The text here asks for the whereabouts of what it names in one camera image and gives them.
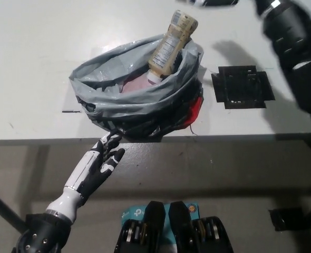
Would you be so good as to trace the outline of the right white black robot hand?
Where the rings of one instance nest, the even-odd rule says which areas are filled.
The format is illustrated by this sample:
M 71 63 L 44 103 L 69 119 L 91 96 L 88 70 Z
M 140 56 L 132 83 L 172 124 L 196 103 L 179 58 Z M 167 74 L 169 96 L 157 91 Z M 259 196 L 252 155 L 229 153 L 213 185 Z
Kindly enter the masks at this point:
M 181 0 L 181 3 L 190 4 L 195 7 L 226 7 L 236 5 L 239 0 Z M 281 1 L 276 0 L 257 0 L 256 5 L 257 15 L 262 16 L 269 13 L 272 9 L 281 4 Z

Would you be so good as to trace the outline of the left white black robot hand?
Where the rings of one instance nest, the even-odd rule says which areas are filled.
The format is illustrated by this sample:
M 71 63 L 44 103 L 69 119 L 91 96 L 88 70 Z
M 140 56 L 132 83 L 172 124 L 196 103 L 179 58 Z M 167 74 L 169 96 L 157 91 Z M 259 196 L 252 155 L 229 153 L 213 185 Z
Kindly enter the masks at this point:
M 125 150 L 120 148 L 122 137 L 116 130 L 109 132 L 85 153 L 68 178 L 65 186 L 86 200 L 111 175 Z

